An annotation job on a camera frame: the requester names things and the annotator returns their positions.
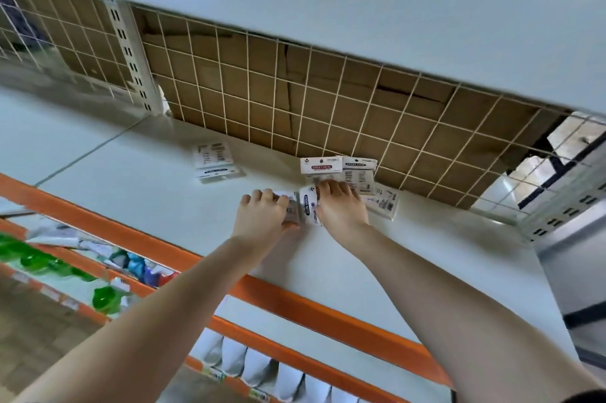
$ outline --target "green plastic item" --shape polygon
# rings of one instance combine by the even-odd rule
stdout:
[[[78,269],[77,267],[72,267],[72,275],[81,278],[85,282],[92,282],[96,280],[97,277],[93,277],[91,274],[84,272],[83,270]]]
[[[32,250],[21,256],[21,265],[28,272],[43,272],[49,269],[49,263],[54,258],[49,254],[36,250]]]
[[[93,295],[93,307],[105,315],[117,314],[120,312],[120,300],[123,296],[123,292],[113,287],[97,288]]]
[[[0,262],[16,261],[32,250],[35,249],[11,236],[0,234]]]
[[[68,277],[72,275],[73,268],[62,259],[55,258],[49,261],[49,269],[61,277]]]

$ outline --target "upper shelf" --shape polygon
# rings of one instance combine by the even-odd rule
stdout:
[[[192,144],[215,139],[228,141],[245,177],[213,184],[194,178]],[[157,116],[51,178],[41,190],[205,256],[231,233],[243,194],[265,187],[298,190],[302,180],[293,156]],[[400,192],[393,222],[374,215],[371,220],[390,238],[511,308],[574,356],[539,261],[514,228],[407,192]],[[291,233],[279,245],[254,276],[418,341],[375,278],[325,229]]]
[[[40,184],[147,114],[117,100],[70,92],[7,61],[0,65],[0,171],[21,182]]]
[[[606,0],[129,0],[606,113]]]

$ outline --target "shelf label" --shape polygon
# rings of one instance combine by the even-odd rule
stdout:
[[[203,367],[202,374],[210,377],[215,382],[222,382],[225,379],[225,373],[213,367]]]
[[[78,310],[78,307],[80,306],[80,303],[72,298],[66,298],[63,300],[63,302],[61,303],[61,305],[64,305],[65,307],[69,307],[72,310]]]
[[[269,401],[269,395],[258,388],[250,389],[250,392],[248,392],[248,397],[257,401]]]
[[[22,284],[27,284],[30,282],[30,278],[27,275],[25,275],[23,272],[19,272],[19,271],[13,272],[13,275],[11,275],[11,278],[18,282],[21,282]]]
[[[61,294],[59,292],[56,292],[56,291],[54,291],[53,289],[51,289],[49,287],[42,287],[42,288],[40,288],[40,292],[44,296],[48,296],[53,301],[57,301],[57,302],[59,302],[59,298],[61,297]]]

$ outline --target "tiled floor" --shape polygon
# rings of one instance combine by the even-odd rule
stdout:
[[[0,403],[9,403],[46,369],[99,328],[14,280],[0,277]],[[181,367],[159,403],[241,403],[226,385],[216,385]]]

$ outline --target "wire grid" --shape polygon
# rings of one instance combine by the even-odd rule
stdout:
[[[535,144],[566,117],[577,117],[570,108],[151,7],[133,7],[133,13],[150,69],[177,119],[299,157],[376,158],[376,180],[385,185],[465,209],[482,198],[497,215],[507,209],[518,220],[529,211],[506,200],[511,192],[497,199],[482,193],[506,170],[515,169],[528,152],[544,157],[542,162],[549,156],[573,160],[558,156],[558,146]],[[230,41],[241,43],[241,57],[233,55]],[[260,44],[265,51],[274,51],[264,69],[254,49]],[[298,56],[294,66],[291,56]],[[352,64],[353,70],[373,71],[365,96],[355,95],[351,91],[355,83],[346,82],[355,79],[352,70],[347,73]],[[322,65],[334,68],[329,83],[316,76]],[[408,80],[410,89],[390,85],[399,78]],[[257,94],[253,83],[258,79],[271,84],[264,88],[267,94]],[[427,91],[431,85],[446,89],[447,96],[442,100],[432,96]],[[278,102],[284,89],[288,107]],[[419,110],[424,104],[439,111],[424,114]],[[579,118],[576,131],[587,119]],[[290,132],[284,131],[285,121]],[[511,180],[515,188],[540,186],[533,172]],[[550,188],[545,191],[557,194]]]
[[[132,101],[130,73],[102,0],[0,0],[0,56],[41,71],[62,65],[73,81],[85,76],[92,90]]]

